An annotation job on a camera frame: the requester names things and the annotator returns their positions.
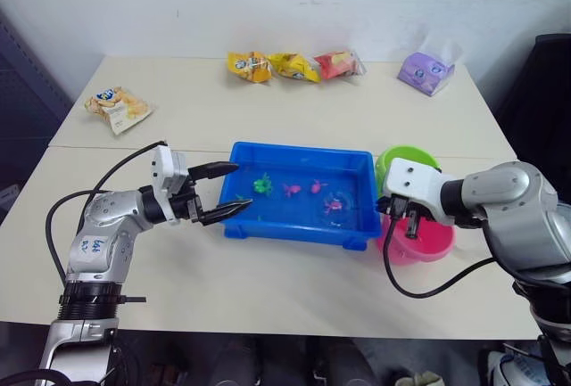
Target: yellow snack bag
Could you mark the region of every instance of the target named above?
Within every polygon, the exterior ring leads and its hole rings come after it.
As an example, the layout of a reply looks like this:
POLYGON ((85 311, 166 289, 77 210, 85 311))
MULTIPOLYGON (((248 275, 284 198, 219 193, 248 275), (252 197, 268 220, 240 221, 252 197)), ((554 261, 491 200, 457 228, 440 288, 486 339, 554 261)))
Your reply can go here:
POLYGON ((274 70, 282 76, 315 83, 321 81, 317 70, 298 53, 274 53, 268 56, 268 59, 274 70))
POLYGON ((107 89, 92 96, 86 101, 85 107, 86 110, 102 116, 115 135, 129 129, 153 111, 145 101, 122 87, 107 89))
POLYGON ((228 54, 228 69, 246 80, 254 83, 271 78, 271 70, 266 56, 260 52, 228 54))

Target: red snack bag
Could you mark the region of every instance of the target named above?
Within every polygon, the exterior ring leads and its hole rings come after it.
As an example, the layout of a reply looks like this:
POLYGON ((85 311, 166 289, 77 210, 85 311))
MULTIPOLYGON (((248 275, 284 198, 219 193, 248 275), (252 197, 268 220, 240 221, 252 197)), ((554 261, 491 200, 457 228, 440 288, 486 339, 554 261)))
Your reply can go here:
POLYGON ((354 51, 332 52, 316 56, 324 80, 338 76, 362 76, 367 72, 354 51))

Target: green toy frog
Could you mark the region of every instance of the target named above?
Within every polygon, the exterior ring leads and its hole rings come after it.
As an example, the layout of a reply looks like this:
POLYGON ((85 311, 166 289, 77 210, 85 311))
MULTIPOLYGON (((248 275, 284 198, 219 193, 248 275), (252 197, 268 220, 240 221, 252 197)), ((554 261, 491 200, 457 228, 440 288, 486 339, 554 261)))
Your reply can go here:
POLYGON ((262 175, 260 179, 256 179, 253 182, 253 190, 256 193, 266 194, 267 196, 271 194, 273 188, 267 173, 264 172, 264 175, 262 175))

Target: robotic arm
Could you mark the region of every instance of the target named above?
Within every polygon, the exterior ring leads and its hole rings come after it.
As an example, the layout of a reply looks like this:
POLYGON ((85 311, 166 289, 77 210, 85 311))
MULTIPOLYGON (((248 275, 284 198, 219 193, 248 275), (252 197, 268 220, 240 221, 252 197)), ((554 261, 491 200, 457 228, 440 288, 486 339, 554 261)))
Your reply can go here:
POLYGON ((534 166, 512 161, 455 179, 414 161, 393 160, 379 210, 409 217, 407 236, 418 236, 420 217, 445 225, 482 227, 495 261, 515 279, 531 304, 552 384, 570 384, 571 226, 557 212, 555 189, 534 166))
POLYGON ((238 165, 224 161, 186 169, 184 154, 159 145, 152 162, 153 185, 98 194, 91 201, 71 245, 60 310, 50 325, 40 369, 56 370, 73 382, 110 380, 113 337, 119 325, 117 306, 145 301, 120 293, 135 238, 165 221, 175 225, 182 218, 207 226, 247 208, 252 200, 231 201, 204 211, 194 190, 197 180, 221 177, 236 169, 238 165))

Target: pink toy octopus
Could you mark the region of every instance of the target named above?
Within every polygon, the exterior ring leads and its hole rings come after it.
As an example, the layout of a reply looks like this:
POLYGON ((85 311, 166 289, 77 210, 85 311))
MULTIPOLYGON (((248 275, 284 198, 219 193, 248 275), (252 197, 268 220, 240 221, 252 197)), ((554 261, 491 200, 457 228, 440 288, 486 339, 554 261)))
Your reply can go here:
POLYGON ((343 204, 337 200, 337 199, 333 199, 332 201, 326 201, 325 202, 325 213, 326 215, 329 215, 329 212, 331 212, 332 210, 341 210, 343 209, 343 204))
POLYGON ((292 197, 292 194, 299 193, 302 190, 300 185, 284 185, 284 192, 287 197, 292 197))
POLYGON ((320 183, 318 179, 313 180, 314 183, 311 185, 311 192, 317 194, 321 191, 321 187, 325 187, 326 183, 320 183))

